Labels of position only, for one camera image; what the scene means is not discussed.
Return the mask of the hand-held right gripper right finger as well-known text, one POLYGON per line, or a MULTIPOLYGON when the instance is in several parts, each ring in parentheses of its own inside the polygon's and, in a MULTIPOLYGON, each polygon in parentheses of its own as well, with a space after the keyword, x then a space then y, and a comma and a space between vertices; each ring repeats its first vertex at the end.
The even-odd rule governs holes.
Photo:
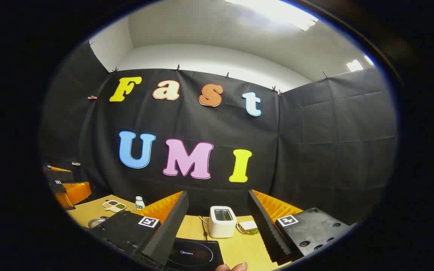
POLYGON ((313 254, 353 228, 319 208, 302 210, 253 189, 248 190, 248 208, 278 265, 313 254))

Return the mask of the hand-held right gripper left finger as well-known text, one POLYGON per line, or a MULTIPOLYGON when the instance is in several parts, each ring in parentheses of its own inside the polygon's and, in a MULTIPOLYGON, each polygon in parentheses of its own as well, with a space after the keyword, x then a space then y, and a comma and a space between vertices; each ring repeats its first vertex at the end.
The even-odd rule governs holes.
POLYGON ((163 268, 187 210, 188 193, 182 191, 137 212, 119 211, 89 233, 141 264, 163 268))

